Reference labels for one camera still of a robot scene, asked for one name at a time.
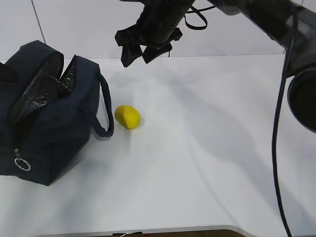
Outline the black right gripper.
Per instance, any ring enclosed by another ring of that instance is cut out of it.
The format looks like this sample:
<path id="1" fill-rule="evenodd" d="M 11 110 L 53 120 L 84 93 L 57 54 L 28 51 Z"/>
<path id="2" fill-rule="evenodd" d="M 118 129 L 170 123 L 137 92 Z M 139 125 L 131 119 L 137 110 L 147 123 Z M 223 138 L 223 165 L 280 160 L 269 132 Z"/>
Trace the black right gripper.
<path id="1" fill-rule="evenodd" d="M 115 40 L 122 47 L 124 67 L 143 57 L 146 64 L 172 50 L 171 41 L 178 41 L 182 32 L 178 24 L 184 18 L 193 0 L 141 0 L 144 8 L 134 25 L 117 31 Z M 146 47 L 142 52 L 140 45 Z"/>

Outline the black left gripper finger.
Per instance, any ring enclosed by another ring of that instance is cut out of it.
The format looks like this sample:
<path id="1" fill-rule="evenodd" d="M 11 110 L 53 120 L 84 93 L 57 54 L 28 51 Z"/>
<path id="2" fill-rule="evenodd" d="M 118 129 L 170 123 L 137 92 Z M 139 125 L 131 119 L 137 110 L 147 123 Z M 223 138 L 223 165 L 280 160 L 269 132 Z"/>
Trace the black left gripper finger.
<path id="1" fill-rule="evenodd" d="M 17 73 L 6 64 L 0 63 L 0 81 L 5 83 L 17 83 Z"/>

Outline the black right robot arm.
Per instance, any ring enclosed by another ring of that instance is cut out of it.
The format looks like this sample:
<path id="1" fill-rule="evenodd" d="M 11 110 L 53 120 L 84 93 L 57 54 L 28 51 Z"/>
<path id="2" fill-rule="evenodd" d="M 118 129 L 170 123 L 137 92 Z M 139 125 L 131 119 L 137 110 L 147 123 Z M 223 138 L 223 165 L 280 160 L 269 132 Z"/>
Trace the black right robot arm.
<path id="1" fill-rule="evenodd" d="M 191 0 L 145 0 L 137 22 L 117 31 L 121 62 L 128 67 L 142 57 L 146 63 L 172 50 L 186 15 L 202 15 Z M 243 14 L 286 51 L 285 76 L 292 78 L 287 100 L 294 117 L 316 129 L 316 14 L 290 0 L 213 0 L 212 8 L 232 16 Z"/>

